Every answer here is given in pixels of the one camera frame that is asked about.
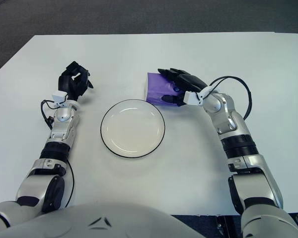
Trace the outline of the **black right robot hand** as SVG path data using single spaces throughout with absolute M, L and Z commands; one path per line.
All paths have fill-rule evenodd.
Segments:
M 183 70 L 170 68 L 170 69 L 158 69 L 158 72 L 170 82 L 175 84 L 175 87 L 179 89 L 182 93 L 179 95 L 163 95 L 162 100 L 166 103 L 176 104 L 177 106 L 183 106 L 184 96 L 186 91 L 190 92 L 201 92 L 208 85 L 203 82 L 198 77 L 191 75 Z

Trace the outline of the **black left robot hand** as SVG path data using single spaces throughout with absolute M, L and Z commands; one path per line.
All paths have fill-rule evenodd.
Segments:
M 88 79 L 89 76 L 90 73 L 87 69 L 73 61 L 60 75 L 58 90 L 66 92 L 68 100 L 77 101 L 88 88 L 93 89 L 93 85 Z

